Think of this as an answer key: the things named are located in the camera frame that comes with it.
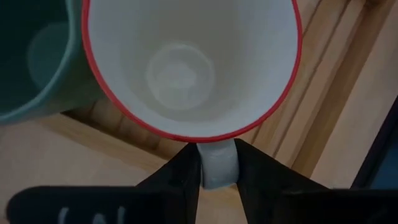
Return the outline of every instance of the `mug handle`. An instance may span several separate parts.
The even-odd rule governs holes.
[[[234,139],[198,143],[201,159],[201,184],[214,190],[235,184],[239,179],[238,151]]]

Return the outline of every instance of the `mug bottom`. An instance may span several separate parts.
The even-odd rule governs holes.
[[[174,42],[163,46],[149,60],[146,80],[162,106],[189,110],[209,99],[215,86],[215,69],[197,47]]]

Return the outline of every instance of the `wood grain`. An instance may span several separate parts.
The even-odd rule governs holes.
[[[254,145],[268,155],[273,156],[279,147],[345,5],[345,0],[324,0],[317,7],[304,36],[301,64],[295,83],[279,109],[262,124],[254,141]]]
[[[350,1],[287,129],[275,158],[291,167],[361,20],[365,0]]]
[[[311,177],[393,3],[388,0],[366,8],[355,41],[351,43],[292,166],[297,172]]]
[[[351,186],[398,95],[398,2],[388,14],[311,178]]]
[[[155,150],[159,145],[161,137],[146,130],[133,122],[129,118],[123,116],[119,129],[116,131],[117,136],[130,139],[134,144]]]
[[[297,0],[304,34],[320,2],[321,0]]]
[[[125,164],[139,167],[149,173],[155,172],[167,162],[163,158],[61,114],[41,119],[38,122],[94,151],[119,159]],[[205,191],[202,195],[212,203],[227,203],[234,207],[242,207],[238,192],[232,188]]]
[[[122,118],[122,112],[107,98],[96,102],[90,116],[91,121],[111,132],[116,132],[119,129]]]

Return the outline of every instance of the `white mug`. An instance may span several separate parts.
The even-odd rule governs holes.
[[[296,0],[84,0],[96,79],[130,119],[197,142],[203,185],[238,179],[231,140],[286,97],[299,66]]]

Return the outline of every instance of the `wooden surface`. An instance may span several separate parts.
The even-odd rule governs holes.
[[[383,49],[376,43],[382,41],[381,38],[395,35],[386,31],[384,23],[392,14],[391,7],[396,0],[297,2],[304,36],[297,78],[280,108],[259,127],[239,138],[328,187],[349,187],[378,132],[379,123],[388,111],[389,103],[396,96],[392,90],[378,92],[379,87],[361,81],[365,75],[372,78],[369,75],[371,69],[377,67],[381,70],[392,57],[391,49]],[[383,82],[394,83],[390,78],[393,77],[385,77]],[[368,91],[361,91],[360,85]],[[359,104],[355,108],[353,102],[368,98],[380,99],[379,104],[373,104],[379,106],[376,112],[366,114],[359,109]],[[359,122],[355,113],[363,114],[363,119],[371,124],[355,123]],[[123,116],[107,99],[70,111],[67,115],[165,160],[172,158],[186,144],[161,138],[143,129]],[[348,124],[374,129],[355,132]],[[367,138],[367,143],[360,143],[361,138]],[[348,151],[354,148],[352,152],[356,153],[359,153],[359,148],[364,148],[358,157],[346,155],[347,164],[350,159],[354,160],[353,167],[345,167],[350,172],[337,174],[333,171],[337,169],[335,164],[344,164],[337,156],[331,156],[335,160],[328,159],[328,153],[334,155],[337,146]]]
[[[321,62],[317,65],[313,78],[308,84],[290,126],[287,128],[285,138],[275,158],[289,167],[293,165],[340,67],[340,63],[344,59],[352,36],[356,31],[355,27],[358,25],[358,21],[361,21],[364,3],[365,0],[350,1],[345,6]]]
[[[276,154],[345,4],[345,0],[323,0],[319,3],[304,35],[301,64],[293,87],[277,111],[262,124],[254,141],[254,146],[268,155]]]
[[[0,211],[27,187],[131,186],[165,162],[63,115],[9,126],[0,137]],[[246,223],[237,191],[200,192],[197,223]]]
[[[352,183],[398,95],[398,2],[393,2],[311,175],[321,184]]]
[[[394,1],[388,0],[365,9],[363,21],[354,37],[355,41],[349,47],[294,161],[292,168],[301,174],[311,177],[393,3]]]
[[[261,127],[254,128],[239,136],[239,138],[254,144],[271,155],[276,151],[284,136],[301,95],[312,77],[312,73],[346,4],[346,0],[298,0],[297,2],[305,34],[302,65],[297,81],[288,99],[275,114]],[[184,142],[160,138],[138,126],[123,116],[107,99],[100,100],[94,106],[88,105],[71,111],[69,115],[88,124],[94,124],[100,129],[119,138],[124,138],[139,147],[155,151],[166,159],[170,159],[185,145]]]

